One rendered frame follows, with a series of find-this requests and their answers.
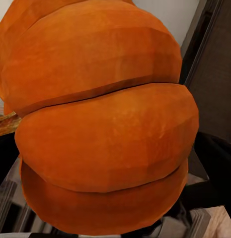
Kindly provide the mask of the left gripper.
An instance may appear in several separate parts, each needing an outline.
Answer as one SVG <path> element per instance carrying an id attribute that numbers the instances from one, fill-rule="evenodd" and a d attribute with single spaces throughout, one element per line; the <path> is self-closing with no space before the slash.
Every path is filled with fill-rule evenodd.
<path id="1" fill-rule="evenodd" d="M 214 206 L 223 206 L 223 203 L 210 180 L 194 183 L 194 185 L 198 201 L 203 209 Z"/>

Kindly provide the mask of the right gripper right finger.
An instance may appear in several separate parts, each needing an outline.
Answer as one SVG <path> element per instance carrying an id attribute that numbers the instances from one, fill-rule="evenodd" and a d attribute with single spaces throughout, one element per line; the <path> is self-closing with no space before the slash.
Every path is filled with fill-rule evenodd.
<path id="1" fill-rule="evenodd" d="M 231 144 L 214 135 L 198 132 L 194 150 L 231 218 Z"/>

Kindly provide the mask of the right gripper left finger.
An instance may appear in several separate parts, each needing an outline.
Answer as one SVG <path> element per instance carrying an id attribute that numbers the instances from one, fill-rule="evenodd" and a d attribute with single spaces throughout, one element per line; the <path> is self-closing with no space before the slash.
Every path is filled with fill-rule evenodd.
<path id="1" fill-rule="evenodd" d="M 0 136 L 0 185 L 20 154 L 14 136 L 15 132 Z"/>

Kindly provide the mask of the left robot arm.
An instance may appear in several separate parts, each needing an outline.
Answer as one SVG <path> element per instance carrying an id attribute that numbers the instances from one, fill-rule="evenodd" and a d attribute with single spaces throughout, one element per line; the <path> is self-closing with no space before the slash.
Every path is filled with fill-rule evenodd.
<path id="1" fill-rule="evenodd" d="M 223 203 L 210 180 L 204 180 L 204 182 L 184 186 L 180 198 L 164 216 L 178 215 L 180 213 L 180 200 L 186 211 L 223 206 Z M 0 234 L 0 238 L 141 238 L 142 236 L 151 234 L 154 229 L 161 224 L 162 221 L 159 219 L 152 226 L 120 235 L 87 236 L 77 234 L 5 233 Z"/>

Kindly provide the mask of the pumpkin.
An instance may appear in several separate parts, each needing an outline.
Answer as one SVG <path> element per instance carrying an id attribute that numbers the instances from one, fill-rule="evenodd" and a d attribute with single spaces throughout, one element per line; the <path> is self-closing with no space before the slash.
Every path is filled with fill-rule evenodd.
<path id="1" fill-rule="evenodd" d="M 68 235 L 152 226 L 180 198 L 199 111 L 180 46 L 132 0 L 14 0 L 0 22 L 0 136 L 26 204 Z"/>

